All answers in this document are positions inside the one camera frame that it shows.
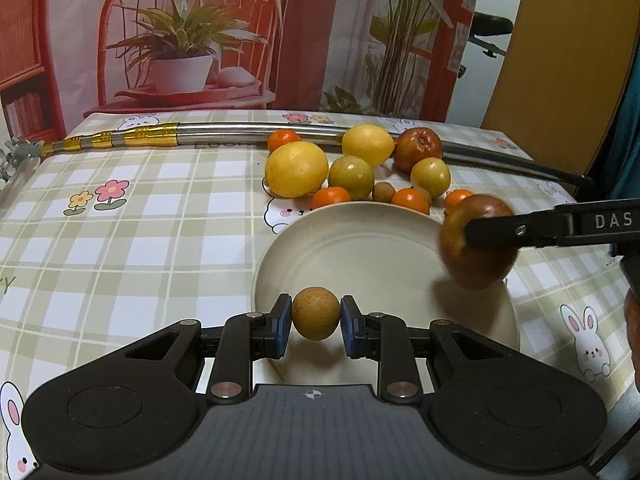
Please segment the dark red apple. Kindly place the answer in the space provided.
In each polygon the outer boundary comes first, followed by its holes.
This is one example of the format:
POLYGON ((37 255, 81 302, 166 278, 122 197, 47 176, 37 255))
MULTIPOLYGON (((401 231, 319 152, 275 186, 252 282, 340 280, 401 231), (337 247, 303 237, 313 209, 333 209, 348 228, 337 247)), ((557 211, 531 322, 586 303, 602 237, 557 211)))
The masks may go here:
POLYGON ((445 220, 439 231, 439 255, 452 279, 465 289, 485 289, 503 280, 518 258, 518 248, 499 236, 500 222, 513 210, 500 198, 470 194, 445 204, 445 220))

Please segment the brown longan fruit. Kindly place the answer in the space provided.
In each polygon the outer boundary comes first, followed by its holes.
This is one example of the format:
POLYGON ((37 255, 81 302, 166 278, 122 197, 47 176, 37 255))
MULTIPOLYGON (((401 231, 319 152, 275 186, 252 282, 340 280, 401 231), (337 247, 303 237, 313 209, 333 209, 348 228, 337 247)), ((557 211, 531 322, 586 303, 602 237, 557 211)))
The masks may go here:
POLYGON ((337 298, 323 287, 301 290, 292 303, 292 320, 296 330, 306 339, 319 341, 334 333, 341 318, 337 298))

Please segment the small brown longan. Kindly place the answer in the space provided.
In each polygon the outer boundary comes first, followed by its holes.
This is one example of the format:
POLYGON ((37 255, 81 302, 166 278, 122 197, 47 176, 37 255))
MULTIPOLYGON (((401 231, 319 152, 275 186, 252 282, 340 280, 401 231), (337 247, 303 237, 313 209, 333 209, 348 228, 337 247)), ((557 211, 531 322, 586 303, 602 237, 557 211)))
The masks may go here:
POLYGON ((396 190, 393 185, 388 182, 378 182, 372 190, 372 200, 378 203, 390 204, 395 194, 396 190))

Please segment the large yellow lemon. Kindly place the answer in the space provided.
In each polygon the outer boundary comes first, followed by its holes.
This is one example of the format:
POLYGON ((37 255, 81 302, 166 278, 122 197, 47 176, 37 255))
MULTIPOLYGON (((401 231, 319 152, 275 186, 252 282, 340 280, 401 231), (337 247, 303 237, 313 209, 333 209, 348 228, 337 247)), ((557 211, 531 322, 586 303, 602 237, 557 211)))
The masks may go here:
POLYGON ((307 141, 284 144, 271 153, 264 177, 270 192, 283 198, 299 198, 322 187, 329 173, 326 153, 307 141))

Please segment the small orange tangerine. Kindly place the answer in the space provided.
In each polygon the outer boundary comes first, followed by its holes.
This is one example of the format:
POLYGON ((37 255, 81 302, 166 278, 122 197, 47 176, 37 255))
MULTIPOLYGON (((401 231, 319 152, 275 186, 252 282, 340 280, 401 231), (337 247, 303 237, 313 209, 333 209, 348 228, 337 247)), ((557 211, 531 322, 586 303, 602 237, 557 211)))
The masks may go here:
POLYGON ((271 133, 267 139, 267 148, 269 153, 273 153, 275 150, 285 144, 297 142, 300 140, 300 136, 294 129, 282 128, 271 133))

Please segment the beige round plate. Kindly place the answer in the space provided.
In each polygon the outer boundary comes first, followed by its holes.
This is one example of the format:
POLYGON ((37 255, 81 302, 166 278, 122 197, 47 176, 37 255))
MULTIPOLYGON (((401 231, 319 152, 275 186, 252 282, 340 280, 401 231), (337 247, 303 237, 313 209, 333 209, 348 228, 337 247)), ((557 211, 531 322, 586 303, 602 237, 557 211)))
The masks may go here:
POLYGON ((324 287, 353 296, 361 312, 383 312, 410 327, 436 318, 475 330, 512 349, 521 345, 506 285, 467 290, 438 253, 440 224, 425 214, 372 202, 308 212, 284 228, 262 255, 252 307, 269 312, 282 294, 324 287))

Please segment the checkered bunny tablecloth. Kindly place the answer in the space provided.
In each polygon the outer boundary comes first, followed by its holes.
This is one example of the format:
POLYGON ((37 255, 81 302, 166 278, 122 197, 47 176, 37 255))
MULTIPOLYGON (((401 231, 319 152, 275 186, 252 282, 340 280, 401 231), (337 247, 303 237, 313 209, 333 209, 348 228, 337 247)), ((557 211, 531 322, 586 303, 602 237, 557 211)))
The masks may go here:
MULTIPOLYGON (((262 148, 132 148, 46 159, 1 219, 1 382, 41 384, 183 318, 249 311, 274 238, 312 212, 272 197, 262 148)), ((620 265, 604 247, 525 249, 506 277, 523 352, 608 405, 634 381, 620 265)))

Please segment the green yellow round fruit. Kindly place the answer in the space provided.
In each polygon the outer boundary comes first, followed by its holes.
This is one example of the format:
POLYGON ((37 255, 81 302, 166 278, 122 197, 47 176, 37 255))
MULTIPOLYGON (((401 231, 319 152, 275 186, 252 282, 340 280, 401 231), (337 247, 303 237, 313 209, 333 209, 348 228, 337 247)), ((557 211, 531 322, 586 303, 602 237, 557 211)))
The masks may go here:
POLYGON ((372 167, 362 158, 344 155, 335 159, 329 170, 329 185, 349 192, 352 200, 365 200, 375 185, 372 167))

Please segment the brown wooden board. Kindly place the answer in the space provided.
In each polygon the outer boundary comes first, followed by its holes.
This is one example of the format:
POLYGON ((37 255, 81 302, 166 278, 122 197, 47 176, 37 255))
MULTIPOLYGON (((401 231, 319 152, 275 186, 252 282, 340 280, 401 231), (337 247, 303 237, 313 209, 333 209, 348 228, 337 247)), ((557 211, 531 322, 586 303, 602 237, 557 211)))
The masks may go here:
POLYGON ((521 0, 483 120, 535 162, 583 174, 612 124, 639 36, 639 0, 521 0))

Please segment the black exercise bike seat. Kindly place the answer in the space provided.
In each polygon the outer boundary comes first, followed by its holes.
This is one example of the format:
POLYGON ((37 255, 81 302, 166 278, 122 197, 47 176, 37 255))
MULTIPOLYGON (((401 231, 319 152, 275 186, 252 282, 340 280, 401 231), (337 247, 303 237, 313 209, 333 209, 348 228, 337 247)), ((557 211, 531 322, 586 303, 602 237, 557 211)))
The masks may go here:
POLYGON ((509 36, 514 23, 505 16, 474 12, 471 22, 468 43, 480 47, 488 58, 506 56, 506 50, 488 41, 489 37, 509 36))

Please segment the telescopic metal pole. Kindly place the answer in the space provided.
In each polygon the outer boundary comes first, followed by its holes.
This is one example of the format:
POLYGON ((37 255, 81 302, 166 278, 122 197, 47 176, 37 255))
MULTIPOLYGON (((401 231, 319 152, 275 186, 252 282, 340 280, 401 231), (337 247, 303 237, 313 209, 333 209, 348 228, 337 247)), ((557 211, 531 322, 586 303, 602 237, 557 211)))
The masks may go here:
MULTIPOLYGON (((40 159, 54 154, 85 151, 114 150, 114 148, 173 148, 174 146, 205 146, 214 144, 262 145, 276 131, 276 124, 266 122, 165 122, 154 126, 137 126, 125 130, 104 130, 70 136, 53 142, 9 141, 1 150, 1 180, 10 182, 26 162, 37 166, 40 159)), ((547 167, 533 160, 477 146, 442 141, 446 162, 455 165, 477 166, 483 169, 518 174, 574 185, 588 185, 584 174, 547 167)))

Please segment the printed room backdrop poster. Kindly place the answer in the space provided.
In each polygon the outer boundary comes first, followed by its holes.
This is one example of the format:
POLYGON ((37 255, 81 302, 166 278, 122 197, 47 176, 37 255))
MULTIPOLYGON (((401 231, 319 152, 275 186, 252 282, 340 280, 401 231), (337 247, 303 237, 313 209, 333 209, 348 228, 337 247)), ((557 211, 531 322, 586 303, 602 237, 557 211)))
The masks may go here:
POLYGON ((476 0, 1 0, 1 129, 185 110, 443 120, 476 0))

